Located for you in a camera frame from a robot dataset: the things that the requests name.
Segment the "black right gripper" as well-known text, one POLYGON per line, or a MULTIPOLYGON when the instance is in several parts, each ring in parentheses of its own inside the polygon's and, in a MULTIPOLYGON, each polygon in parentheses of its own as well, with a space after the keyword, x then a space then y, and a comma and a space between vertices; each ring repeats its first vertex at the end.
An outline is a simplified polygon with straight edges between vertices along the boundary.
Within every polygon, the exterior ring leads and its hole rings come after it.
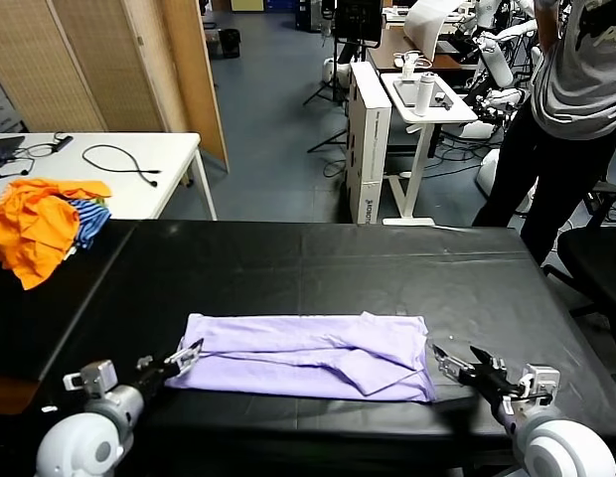
POLYGON ((504 397, 516 397, 524 392, 523 387, 507 380, 504 361, 481 348, 470 346, 477 360, 472 365, 448 354, 435 344, 431 345, 431 350, 439 371, 462 386, 474 388, 489 403, 491 411, 500 409, 504 397))

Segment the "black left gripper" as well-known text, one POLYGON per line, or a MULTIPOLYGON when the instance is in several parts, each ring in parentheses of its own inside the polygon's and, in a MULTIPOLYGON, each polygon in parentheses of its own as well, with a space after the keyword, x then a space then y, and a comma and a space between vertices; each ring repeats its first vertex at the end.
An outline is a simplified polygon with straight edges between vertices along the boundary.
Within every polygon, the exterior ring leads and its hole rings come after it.
POLYGON ((139 358, 136 370, 140 375, 133 382, 133 386, 144 398, 153 398, 167 380, 191 370, 200 358, 204 341, 204 338, 200 338, 189 345, 181 341, 178 349, 165 358, 163 363, 153 363, 152 355, 139 358))

